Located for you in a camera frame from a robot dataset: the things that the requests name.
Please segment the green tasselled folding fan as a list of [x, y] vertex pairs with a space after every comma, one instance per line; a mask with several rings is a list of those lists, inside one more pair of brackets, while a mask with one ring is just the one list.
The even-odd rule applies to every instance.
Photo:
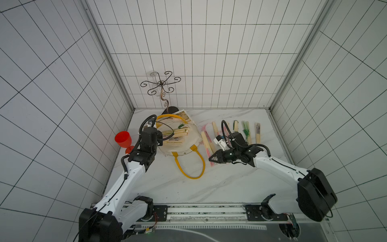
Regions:
[[247, 143], [249, 145], [252, 144], [252, 137], [251, 137], [251, 132], [250, 132], [250, 124], [248, 121], [242, 121], [242, 128], [243, 128], [243, 132], [246, 136], [246, 139], [247, 139]]

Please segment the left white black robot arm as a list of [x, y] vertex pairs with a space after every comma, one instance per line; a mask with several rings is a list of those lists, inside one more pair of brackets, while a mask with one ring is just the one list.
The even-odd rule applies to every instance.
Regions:
[[140, 219], [154, 216], [153, 200], [138, 196], [126, 205], [134, 184], [146, 173], [155, 160], [162, 134], [155, 127], [144, 128], [130, 154], [121, 158], [123, 174], [103, 199], [93, 208], [86, 208], [79, 216], [76, 242], [120, 242], [132, 233], [132, 226]]

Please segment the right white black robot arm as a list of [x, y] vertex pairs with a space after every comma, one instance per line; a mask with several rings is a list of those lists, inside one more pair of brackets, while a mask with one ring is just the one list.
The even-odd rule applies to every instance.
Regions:
[[308, 170], [275, 158], [267, 146], [249, 145], [239, 132], [228, 138], [225, 141], [219, 135], [214, 139], [221, 148], [210, 156], [210, 162], [241, 163], [260, 168], [289, 186], [287, 191], [273, 192], [261, 202], [259, 211], [264, 220], [271, 221], [276, 215], [294, 213], [303, 213], [316, 222], [332, 217], [332, 208], [338, 198], [321, 170]]

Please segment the grey pink folding fan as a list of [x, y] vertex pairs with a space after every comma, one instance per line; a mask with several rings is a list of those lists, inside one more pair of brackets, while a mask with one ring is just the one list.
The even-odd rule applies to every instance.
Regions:
[[256, 137], [256, 143], [260, 144], [261, 142], [261, 124], [255, 123], [255, 137]]

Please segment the light green folding fan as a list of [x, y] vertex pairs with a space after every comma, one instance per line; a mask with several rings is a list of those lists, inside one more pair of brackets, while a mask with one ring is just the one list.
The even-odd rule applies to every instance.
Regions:
[[238, 128], [239, 128], [239, 123], [237, 120], [234, 120], [233, 121], [233, 130], [234, 132], [238, 132]]

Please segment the white canvas tote bag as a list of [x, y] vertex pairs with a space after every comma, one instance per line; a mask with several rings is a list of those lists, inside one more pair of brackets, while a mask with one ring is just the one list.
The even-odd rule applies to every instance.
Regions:
[[[185, 111], [178, 111], [174, 114], [160, 115], [156, 119], [156, 128], [162, 133], [160, 151], [165, 156], [174, 157], [174, 161], [180, 172], [189, 179], [199, 179], [206, 169], [206, 162], [198, 150], [203, 141], [196, 123]], [[186, 174], [180, 165], [178, 158], [194, 152], [202, 162], [202, 171], [198, 176]]]

